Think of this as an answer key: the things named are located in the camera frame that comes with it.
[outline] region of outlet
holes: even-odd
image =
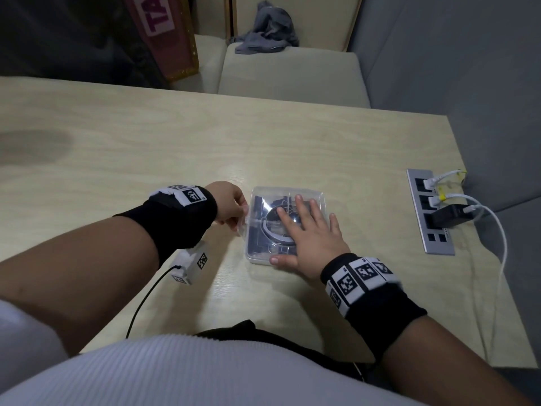
[[[426,189],[423,181],[434,176],[432,171],[407,169],[406,174],[425,252],[436,255],[455,255],[449,232],[445,228],[435,226],[430,217],[434,211],[438,210],[429,203],[429,198],[433,197],[435,192]]]

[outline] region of table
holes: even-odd
[[[426,255],[407,183],[406,168],[463,166],[445,116],[32,78],[0,79],[0,112],[0,259],[137,206],[166,184],[229,180],[247,196],[254,186],[305,187],[325,193],[351,249],[382,259],[433,318],[480,355],[477,322],[490,340],[497,258],[471,224],[451,231],[456,256]],[[250,264],[225,227],[205,239],[213,261],[201,278],[186,286],[166,277],[134,338],[252,319],[338,360],[370,360],[322,285]],[[125,336],[163,270],[85,350]],[[535,367],[502,289],[492,364]]]

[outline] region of person's left hand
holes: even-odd
[[[226,181],[213,182],[205,188],[212,194],[218,205],[216,222],[220,225],[226,223],[232,231],[236,231],[239,218],[248,214],[248,203],[241,189]]]

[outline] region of person's left arm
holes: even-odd
[[[236,228],[247,208],[239,187],[195,188],[176,198],[158,193],[138,208],[3,261],[0,299],[52,327],[76,355],[176,249],[195,246],[214,220]],[[185,205],[178,201],[183,197]]]

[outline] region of plastic box lid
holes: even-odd
[[[284,187],[255,187],[252,191],[249,214],[246,217],[246,258],[254,264],[270,265],[271,255],[296,255],[296,245],[282,225],[276,209],[281,206],[301,225],[295,205],[300,194],[310,208],[308,200],[314,198],[327,219],[323,192],[311,189]]]

